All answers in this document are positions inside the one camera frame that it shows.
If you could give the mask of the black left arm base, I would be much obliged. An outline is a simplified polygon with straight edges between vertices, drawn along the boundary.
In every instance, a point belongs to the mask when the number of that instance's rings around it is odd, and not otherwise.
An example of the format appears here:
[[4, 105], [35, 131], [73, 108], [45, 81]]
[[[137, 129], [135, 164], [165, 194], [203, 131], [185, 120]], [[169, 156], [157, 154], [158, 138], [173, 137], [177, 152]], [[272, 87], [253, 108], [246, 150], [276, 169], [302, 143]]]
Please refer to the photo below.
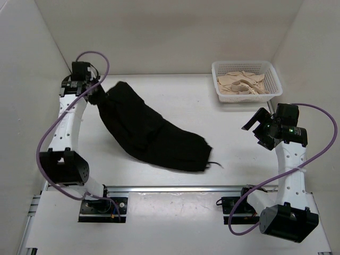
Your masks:
[[120, 212], [107, 200], [83, 200], [78, 222], [80, 223], [125, 223], [128, 210], [128, 197], [112, 197]]

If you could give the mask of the black trousers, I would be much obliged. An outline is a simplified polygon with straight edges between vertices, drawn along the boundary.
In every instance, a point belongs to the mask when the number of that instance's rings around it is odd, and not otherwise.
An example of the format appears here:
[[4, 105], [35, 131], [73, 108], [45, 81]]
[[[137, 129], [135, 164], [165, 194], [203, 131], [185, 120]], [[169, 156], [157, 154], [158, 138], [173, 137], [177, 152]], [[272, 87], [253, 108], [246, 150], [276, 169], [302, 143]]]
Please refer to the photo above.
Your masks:
[[129, 86], [119, 81], [108, 91], [98, 89], [99, 116], [117, 143], [133, 158], [183, 172], [204, 172], [213, 164], [212, 147], [195, 133], [182, 130]]

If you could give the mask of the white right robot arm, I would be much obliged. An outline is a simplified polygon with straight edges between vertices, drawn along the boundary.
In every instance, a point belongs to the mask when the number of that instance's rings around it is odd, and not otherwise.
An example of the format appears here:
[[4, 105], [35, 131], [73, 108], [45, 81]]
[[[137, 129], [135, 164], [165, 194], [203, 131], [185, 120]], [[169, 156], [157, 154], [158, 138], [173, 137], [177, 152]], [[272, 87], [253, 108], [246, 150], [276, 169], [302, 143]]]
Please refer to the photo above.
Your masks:
[[316, 213], [312, 213], [307, 200], [302, 164], [308, 144], [306, 129], [298, 127], [299, 108], [291, 104], [278, 104], [276, 112], [270, 114], [260, 108], [242, 127], [253, 130], [258, 144], [275, 150], [278, 161], [278, 191], [272, 200], [267, 191], [257, 188], [239, 198], [239, 207], [244, 212], [259, 215], [262, 234], [301, 243], [319, 224]]

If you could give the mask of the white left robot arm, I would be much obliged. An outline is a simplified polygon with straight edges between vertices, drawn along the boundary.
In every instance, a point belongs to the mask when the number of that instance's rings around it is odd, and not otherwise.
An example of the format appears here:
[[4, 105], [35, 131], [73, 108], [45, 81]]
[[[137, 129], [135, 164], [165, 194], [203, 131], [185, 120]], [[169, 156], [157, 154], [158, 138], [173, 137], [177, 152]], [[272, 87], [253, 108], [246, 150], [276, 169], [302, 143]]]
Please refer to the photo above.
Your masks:
[[99, 81], [100, 75], [88, 62], [73, 62], [72, 72], [61, 83], [57, 124], [49, 130], [52, 140], [45, 150], [38, 149], [38, 165], [48, 183], [75, 200], [93, 200], [100, 213], [111, 208], [105, 186], [90, 176], [89, 164], [79, 155], [78, 140], [82, 115], [92, 94], [82, 96]]

